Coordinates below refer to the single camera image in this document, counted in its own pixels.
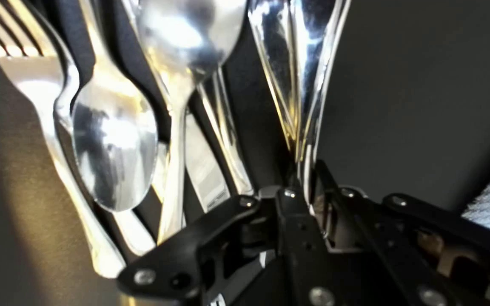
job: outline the stainless steel cutlery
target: stainless steel cutlery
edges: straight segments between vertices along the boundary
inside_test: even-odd
[[[349,7],[351,0],[336,0],[334,7],[329,2],[312,5],[312,0],[254,0],[249,5],[264,75],[310,204],[310,175]]]
[[[142,10],[140,2],[123,0],[125,12],[128,15],[130,26],[138,38],[137,17]],[[154,58],[148,53],[143,53],[147,63],[154,70]],[[193,112],[186,114],[186,168],[196,191],[198,201],[203,211],[210,211],[230,197],[230,191],[225,180],[225,175],[211,151],[210,143],[206,141],[203,131],[198,126],[198,121]],[[159,157],[165,160],[167,151],[159,151]],[[154,189],[159,199],[164,202],[165,189],[165,170],[155,174]]]
[[[188,102],[230,56],[244,22],[245,0],[145,0],[138,34],[172,117],[165,204],[159,242],[184,226],[184,158]]]
[[[75,83],[65,82],[65,70],[55,44],[23,0],[7,4],[12,12],[0,5],[2,21],[7,24],[0,26],[0,66],[40,116],[45,143],[84,226],[94,270],[114,279],[126,262],[82,196],[57,136],[55,104],[65,104],[62,99],[72,97]]]
[[[75,162],[104,209],[128,211],[145,199],[154,179],[157,117],[143,92],[114,65],[92,0],[80,0],[80,9],[96,63],[72,114]]]
[[[60,126],[69,133],[70,138],[74,138],[74,124],[72,124],[72,106],[74,99],[79,92],[80,87],[80,73],[75,65],[75,60],[65,43],[60,39],[58,32],[52,31],[55,43],[60,46],[60,56],[65,66],[65,82],[67,87],[62,92],[60,99],[57,100],[55,106],[55,116],[60,123]],[[130,211],[121,211],[121,213],[111,213],[116,226],[120,228],[123,240],[126,247],[131,250],[135,255],[145,255],[147,252],[155,248],[155,240],[145,228],[145,225],[140,221],[140,218],[130,209]]]
[[[237,44],[247,2],[123,0],[172,119],[169,148],[159,143],[150,102],[114,65],[92,0],[79,4],[96,53],[92,78],[82,89],[67,44],[23,0],[0,0],[0,66],[40,116],[48,151],[84,226],[94,270],[113,279],[126,260],[92,213],[69,162],[77,163],[96,204],[114,216],[126,247],[145,255],[155,248],[155,240],[133,208],[142,204],[150,185],[164,202],[160,243],[184,228],[186,168],[205,211],[230,197],[223,172],[188,111],[198,90],[237,192],[256,194],[240,157],[222,70]],[[351,0],[336,0],[334,7],[310,0],[249,5],[266,80],[308,202],[327,87],[349,5]],[[69,133],[74,157],[65,157],[57,124]]]

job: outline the fork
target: fork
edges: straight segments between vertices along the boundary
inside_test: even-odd
[[[94,270],[114,279],[126,262],[82,196],[57,136],[55,104],[67,97],[62,94],[70,83],[62,58],[23,0],[0,2],[0,22],[0,66],[38,112],[48,151],[84,226]]]

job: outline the spoon handle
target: spoon handle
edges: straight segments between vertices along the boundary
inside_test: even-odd
[[[79,0],[80,10],[89,31],[91,44],[96,55],[96,61],[104,61],[106,65],[113,65],[106,43],[103,39],[99,22],[92,7],[92,0]]]
[[[297,146],[295,36],[288,0],[252,0],[247,12],[279,124],[290,151]]]
[[[183,201],[184,201],[184,116],[186,106],[181,109],[172,109],[172,129],[171,129],[171,151],[165,174],[165,192],[162,218],[159,228],[159,243],[171,238],[174,233],[186,226]]]
[[[223,150],[235,189],[242,196],[254,196],[256,191],[239,151],[239,136],[230,111],[223,70],[213,73],[198,90],[210,124]]]
[[[332,12],[310,5],[308,0],[295,0],[291,7],[298,51],[297,163],[308,202],[314,201],[310,175],[317,162],[327,90],[349,7],[351,0],[337,0]]]

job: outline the utensil handle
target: utensil handle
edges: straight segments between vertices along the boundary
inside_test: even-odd
[[[184,145],[186,145],[186,131],[184,131],[184,116],[186,107],[174,109],[172,116],[172,133],[171,133],[171,151],[169,151],[169,165],[165,172],[165,192],[164,192],[164,206],[162,218],[159,228],[159,243],[171,238],[174,233],[186,226],[183,201],[184,201]]]
[[[297,12],[303,12],[302,7],[307,5],[303,2],[295,2],[298,9]],[[334,68],[334,58],[342,38],[344,24],[348,19],[348,12],[351,7],[351,0],[337,0],[334,4],[334,10],[331,14],[329,24],[325,26],[325,38],[324,44],[319,51],[319,55],[308,55],[308,66],[303,65],[303,72],[298,73],[300,77],[305,77],[300,83],[303,87],[298,87],[298,102],[300,102],[300,124],[297,126],[297,163],[298,163],[298,177],[303,180],[305,187],[305,197],[307,202],[314,202],[314,191],[312,191],[312,172],[317,163],[319,155],[319,140],[322,131],[322,119],[325,112],[325,102],[327,102],[327,90],[329,82]]]
[[[86,197],[82,196],[82,191],[79,189],[75,182],[75,177],[72,175],[70,165],[67,163],[67,158],[57,138],[55,121],[46,119],[46,117],[53,117],[53,114],[40,112],[40,117],[41,117],[41,131],[43,131],[48,151],[53,158],[60,180],[63,182],[65,189],[69,191],[72,197],[79,219],[86,231],[94,270],[106,279],[116,279],[118,274],[126,267],[126,262],[121,252],[116,248],[116,245],[109,238],[109,235],[106,233],[106,230],[103,228],[103,225],[94,216],[89,202],[86,201]]]
[[[116,225],[131,253],[143,257],[157,247],[154,236],[147,231],[138,214],[133,211],[113,213]]]
[[[97,63],[104,61],[106,65],[113,66],[109,51],[106,48],[106,43],[103,39],[103,32],[99,29],[99,22],[97,22],[97,17],[96,17],[96,12],[94,12],[92,0],[79,0],[79,4],[80,4],[80,10],[82,10],[82,15],[84,15],[86,26],[87,26],[87,32],[89,32],[89,38],[91,38],[92,49],[94,49],[94,55],[96,55],[96,61]]]
[[[249,24],[256,39],[264,77],[276,106],[286,146],[297,146],[297,51],[288,0],[254,0]]]
[[[157,172],[154,177],[154,189],[157,197],[164,204],[165,201],[165,158],[167,146],[159,145],[157,153]],[[218,204],[225,202],[230,197],[230,189],[227,185],[225,175],[217,163],[217,158],[211,151],[208,140],[198,126],[194,114],[186,114],[186,170],[189,174],[193,189],[200,201],[200,206],[205,213],[211,211]]]
[[[239,194],[252,196],[256,191],[239,151],[239,136],[230,111],[223,70],[217,70],[217,73],[200,87],[200,94]]]

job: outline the metal utensil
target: metal utensil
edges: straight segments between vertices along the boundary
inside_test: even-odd
[[[351,0],[336,0],[334,7],[312,0],[254,0],[249,7],[262,68],[308,202],[329,80],[349,7]]]
[[[91,0],[80,0],[96,65],[74,107],[74,150],[89,192],[108,211],[138,206],[150,189],[159,141],[152,106],[113,63]]]
[[[184,124],[194,89],[213,75],[234,49],[245,0],[145,0],[138,32],[154,60],[155,77],[172,116],[165,204],[159,240],[184,226]]]
[[[198,87],[198,90],[237,192],[242,196],[254,196],[256,191],[240,157],[239,133],[234,124],[223,70],[217,70],[217,73]]]
[[[84,226],[94,270],[114,279],[126,262],[82,196],[57,136],[55,104],[70,99],[74,83],[65,83],[60,56],[28,7],[21,0],[9,0],[9,7],[12,12],[0,5],[0,21],[6,24],[0,24],[0,66],[40,116],[46,148]]]
[[[143,41],[138,36],[138,27],[137,27],[137,17],[138,12],[142,10],[140,2],[137,0],[123,0],[125,12],[128,15],[130,26],[133,32],[137,34],[142,48]],[[147,63],[155,70],[154,58],[143,53],[147,58]],[[186,167],[188,174],[191,177],[193,189],[196,191],[198,201],[203,208],[203,211],[210,211],[227,201],[230,197],[230,191],[225,180],[225,175],[210,148],[210,143],[206,141],[203,131],[198,126],[198,121],[193,112],[186,114]],[[165,151],[159,148],[159,158],[165,157]],[[157,174],[154,179],[154,189],[164,202],[164,189],[165,189],[165,160],[159,160],[157,163]]]
[[[55,43],[58,44],[62,60],[65,63],[65,83],[67,83],[65,90],[57,100],[55,116],[60,126],[69,133],[69,136],[74,138],[72,106],[80,89],[80,75],[67,44],[60,39],[60,36],[53,31],[53,27],[48,27],[48,31],[52,31]],[[113,218],[123,235],[126,247],[131,250],[131,253],[142,257],[157,247],[154,236],[148,233],[148,230],[143,226],[143,223],[133,211],[113,213]]]
[[[329,2],[291,0],[297,51],[297,163],[312,199],[312,170],[317,162],[319,138],[337,46],[342,38],[351,0]]]
[[[297,109],[293,109],[293,95],[297,89],[297,53],[291,9],[288,0],[252,0],[247,17],[288,150],[295,151]]]

